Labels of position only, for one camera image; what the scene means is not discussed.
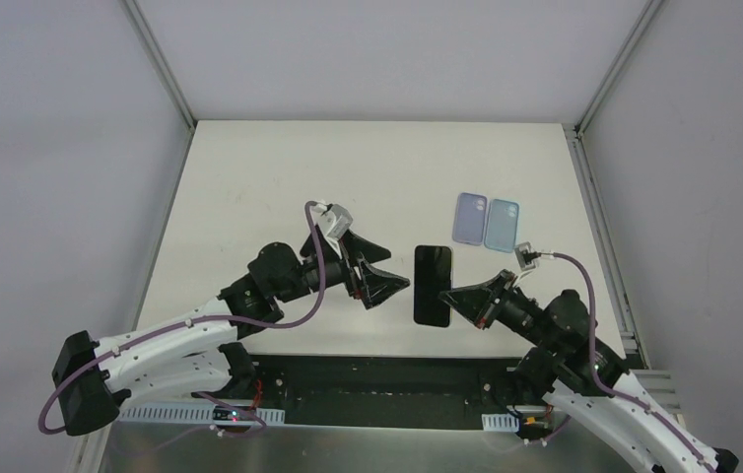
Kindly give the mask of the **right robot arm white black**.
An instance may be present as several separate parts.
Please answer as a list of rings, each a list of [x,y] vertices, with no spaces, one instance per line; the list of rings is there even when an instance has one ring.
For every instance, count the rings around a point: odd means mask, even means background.
[[[514,394],[567,414],[637,472],[733,472],[738,457],[690,434],[644,387],[624,358],[592,336],[590,313],[566,289],[540,306],[503,271],[439,299],[478,329],[499,323],[532,347],[514,370]]]

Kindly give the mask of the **black phone purple frame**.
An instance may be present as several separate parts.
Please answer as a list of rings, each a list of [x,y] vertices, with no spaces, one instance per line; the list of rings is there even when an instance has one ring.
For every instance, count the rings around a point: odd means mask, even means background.
[[[318,226],[314,226],[299,250],[302,259],[320,257],[325,249],[326,243],[322,240],[322,234]]]

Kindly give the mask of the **lavender phone case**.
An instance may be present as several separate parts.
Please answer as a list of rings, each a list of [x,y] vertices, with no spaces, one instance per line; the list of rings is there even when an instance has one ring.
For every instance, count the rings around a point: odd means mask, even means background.
[[[487,198],[483,195],[467,192],[458,195],[451,233],[453,241],[469,245],[483,243],[487,204]]]

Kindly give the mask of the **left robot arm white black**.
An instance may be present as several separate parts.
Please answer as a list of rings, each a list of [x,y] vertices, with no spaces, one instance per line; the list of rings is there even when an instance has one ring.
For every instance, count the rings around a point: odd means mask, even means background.
[[[247,272],[194,310],[152,327],[94,339],[68,336],[51,372],[55,390],[38,417],[40,431],[71,437],[97,431],[129,407],[192,392],[246,396],[254,368],[240,341],[265,329],[290,329],[321,308],[326,289],[342,285],[366,309],[409,287],[407,278],[375,268],[388,249],[351,231],[329,238],[314,229],[300,251],[265,245]],[[280,305],[316,300],[294,324]]]

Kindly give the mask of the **black phone light blue case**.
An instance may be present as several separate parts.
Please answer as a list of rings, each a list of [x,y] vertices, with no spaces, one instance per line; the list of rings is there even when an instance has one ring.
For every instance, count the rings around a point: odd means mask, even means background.
[[[452,251],[448,246],[418,245],[414,251],[413,320],[446,328],[450,307],[439,295],[451,289]]]

